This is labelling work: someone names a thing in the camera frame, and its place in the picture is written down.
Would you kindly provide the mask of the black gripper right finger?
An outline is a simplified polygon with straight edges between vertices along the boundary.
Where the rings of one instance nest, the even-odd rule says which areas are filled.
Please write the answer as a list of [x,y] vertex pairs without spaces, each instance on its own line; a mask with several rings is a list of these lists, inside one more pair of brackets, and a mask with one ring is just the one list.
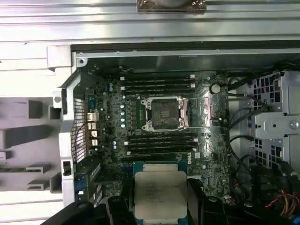
[[255,219],[237,206],[206,196],[200,180],[187,180],[187,220],[189,225],[253,225]]

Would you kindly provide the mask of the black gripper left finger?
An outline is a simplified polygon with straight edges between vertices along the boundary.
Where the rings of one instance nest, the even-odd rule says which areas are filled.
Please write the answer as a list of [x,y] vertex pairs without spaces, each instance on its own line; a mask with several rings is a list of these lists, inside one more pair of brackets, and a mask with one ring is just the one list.
[[105,197],[98,206],[73,202],[45,221],[47,225],[134,225],[133,180],[125,180],[120,195]]

